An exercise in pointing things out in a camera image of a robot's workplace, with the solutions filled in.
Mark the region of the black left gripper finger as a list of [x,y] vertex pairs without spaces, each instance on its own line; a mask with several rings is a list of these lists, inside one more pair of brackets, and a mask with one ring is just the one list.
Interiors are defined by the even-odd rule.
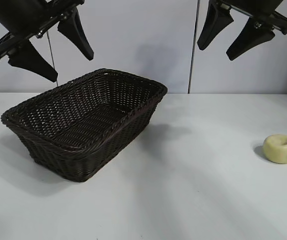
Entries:
[[12,67],[28,70],[51,82],[56,82],[58,79],[57,71],[39,54],[29,40],[25,40],[8,53],[8,63]]
[[75,7],[59,21],[57,30],[69,39],[89,61],[94,59],[94,51],[82,27],[78,9]]

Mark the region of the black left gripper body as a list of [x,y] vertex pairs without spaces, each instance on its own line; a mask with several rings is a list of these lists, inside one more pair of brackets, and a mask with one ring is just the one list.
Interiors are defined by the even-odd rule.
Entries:
[[0,24],[8,30],[0,39],[0,59],[24,40],[41,38],[80,4],[80,0],[0,0]]

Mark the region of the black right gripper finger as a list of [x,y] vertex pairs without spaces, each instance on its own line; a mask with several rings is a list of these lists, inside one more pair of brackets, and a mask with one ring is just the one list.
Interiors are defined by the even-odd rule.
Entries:
[[254,23],[247,23],[238,37],[230,45],[226,54],[228,58],[233,61],[250,49],[271,41],[274,37],[275,34],[273,26],[255,26]]
[[205,23],[197,41],[200,50],[205,50],[224,28],[234,22],[231,8],[224,2],[208,3]]

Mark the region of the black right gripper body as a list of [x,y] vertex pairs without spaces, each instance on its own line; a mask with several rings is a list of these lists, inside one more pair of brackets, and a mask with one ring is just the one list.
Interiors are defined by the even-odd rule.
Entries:
[[273,30],[287,34],[287,17],[276,11],[281,0],[210,0],[209,2],[224,2],[243,15],[248,16],[246,24],[272,26]]

